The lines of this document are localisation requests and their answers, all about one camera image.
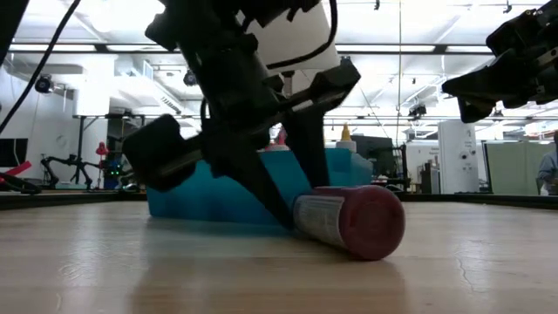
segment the wooden table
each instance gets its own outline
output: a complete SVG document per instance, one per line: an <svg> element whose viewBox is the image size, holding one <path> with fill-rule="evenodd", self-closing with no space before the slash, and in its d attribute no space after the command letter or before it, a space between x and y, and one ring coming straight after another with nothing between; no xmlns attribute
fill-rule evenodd
<svg viewBox="0 0 558 314"><path fill-rule="evenodd" d="M143 202L0 212L0 309L48 313L553 313L558 212L409 203L382 262L280 229L150 220Z"/></svg>

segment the black cable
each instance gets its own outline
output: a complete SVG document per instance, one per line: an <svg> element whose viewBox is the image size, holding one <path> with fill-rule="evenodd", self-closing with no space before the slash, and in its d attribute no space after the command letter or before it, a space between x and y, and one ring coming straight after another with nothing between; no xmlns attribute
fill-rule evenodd
<svg viewBox="0 0 558 314"><path fill-rule="evenodd" d="M401 51L401 45L403 44L403 4L399 1L399 75L398 75L398 118L395 125L395 146L399 147L399 117L401 116L401 79L403 78L403 70L402 70L402 60L403 60L403 52ZM403 155L398 154L400 153L399 150L396 150L395 158L399 158L401 156L401 162L403 163Z"/></svg>
<svg viewBox="0 0 558 314"><path fill-rule="evenodd" d="M201 123L203 123L203 121L206 120L206 111L208 108L208 101L206 100L206 98L204 97L201 100L201 106L200 106L200 117L201 117Z"/></svg>
<svg viewBox="0 0 558 314"><path fill-rule="evenodd" d="M328 48L330 48L331 44L333 44L333 42L335 41L335 36L337 35L337 0L330 0L330 10L331 10L331 30L330 30L330 36L328 37L328 41L325 42L325 44L322 44L321 46L319 46L317 49L315 49L313 52L309 54L267 65L268 69L273 70L273 69L277 69L289 65L299 64L304 61L308 61L313 57L319 55L320 53L326 51Z"/></svg>
<svg viewBox="0 0 558 314"><path fill-rule="evenodd" d="M20 192L21 194L36 195L41 193L41 188L29 183L23 179L19 179L13 175L0 173L0 188L8 188L9 190Z"/></svg>
<svg viewBox="0 0 558 314"><path fill-rule="evenodd" d="M390 135L388 135L388 133L385 131L384 125L382 125L382 122L380 122L380 119L378 118L378 116L376 115L376 113L374 112L374 109L372 108L372 103L368 100L368 97L366 97L366 94L364 93L364 90L362 88L361 85L358 85L358 88L360 89L360 92L363 94L364 100L366 100L366 103L368 104L368 107L370 108L370 110L372 111L372 115L374 115L374 118L376 118L376 121L378 122L378 125L382 128L382 131L384 131L385 137L390 139ZM397 146L397 142L395 144L393 144L393 140L391 141L391 148L393 148L395 150L395 152L392 152L395 154L394 159L395 159L395 167L397 169L399 169L399 160L398 160L398 146Z"/></svg>
<svg viewBox="0 0 558 314"><path fill-rule="evenodd" d="M52 36L52 40L49 43L48 48L44 52L43 58L37 65L37 69L35 69L35 72L33 72L31 78L29 79L29 84L27 84L24 92L21 94L16 104L8 112L6 119L2 121L2 124L0 125L0 134L2 134L3 130L8 126L8 123L10 122L11 118L14 116L14 114L16 114L19 107L24 103L25 99L29 95L31 88L33 88L33 86L35 85L35 81L37 80L38 76L41 74L41 71L43 70L44 65L46 64L46 61L49 59L49 56L52 54L52 51L54 50L54 45L56 45L56 42L60 38L60 35L62 34L64 27L66 26L66 24L68 24L71 15L78 8L80 2L81 0L74 0L74 2L70 5L70 8L68 8L68 11L64 15L64 17L62 17L62 20L60 21L58 28L56 29L54 35Z"/></svg>

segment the red bottle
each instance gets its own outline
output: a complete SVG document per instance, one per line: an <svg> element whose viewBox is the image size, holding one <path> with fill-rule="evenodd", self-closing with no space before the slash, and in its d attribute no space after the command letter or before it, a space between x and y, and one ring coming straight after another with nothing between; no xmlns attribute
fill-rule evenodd
<svg viewBox="0 0 558 314"><path fill-rule="evenodd" d="M295 225L322 242L365 260L390 255L405 232L405 211L386 188L316 188L294 206Z"/></svg>

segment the yellow bottle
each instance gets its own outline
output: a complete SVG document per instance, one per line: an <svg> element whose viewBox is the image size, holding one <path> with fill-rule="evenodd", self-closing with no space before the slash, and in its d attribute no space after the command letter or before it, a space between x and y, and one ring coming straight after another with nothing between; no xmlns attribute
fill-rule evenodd
<svg viewBox="0 0 558 314"><path fill-rule="evenodd" d="M357 143L350 139L349 125L344 124L343 131L341 132L341 140L335 144L336 148L349 149L353 153L357 152Z"/></svg>

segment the can label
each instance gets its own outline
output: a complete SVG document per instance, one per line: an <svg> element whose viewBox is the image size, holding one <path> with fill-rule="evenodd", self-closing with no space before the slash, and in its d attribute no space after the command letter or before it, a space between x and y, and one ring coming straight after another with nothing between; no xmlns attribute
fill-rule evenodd
<svg viewBox="0 0 558 314"><path fill-rule="evenodd" d="M295 225L303 233L322 242L345 248L339 230L341 196L303 195L295 202Z"/></svg>

